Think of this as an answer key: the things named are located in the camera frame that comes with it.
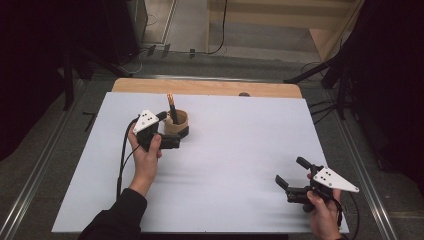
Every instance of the pen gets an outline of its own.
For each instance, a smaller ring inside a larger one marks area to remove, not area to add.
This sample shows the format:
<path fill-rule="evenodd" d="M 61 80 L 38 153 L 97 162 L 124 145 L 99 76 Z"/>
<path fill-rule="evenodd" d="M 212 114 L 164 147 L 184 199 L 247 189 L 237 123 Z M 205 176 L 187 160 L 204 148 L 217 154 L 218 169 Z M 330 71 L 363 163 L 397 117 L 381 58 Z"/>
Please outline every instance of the pen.
<path fill-rule="evenodd" d="M 168 93 L 168 102 L 169 102 L 169 108 L 171 109 L 171 118 L 172 122 L 174 124 L 178 124 L 178 118 L 177 118 L 177 111 L 175 110 L 175 104 L 174 104 L 174 97 L 172 96 L 172 93 Z"/>

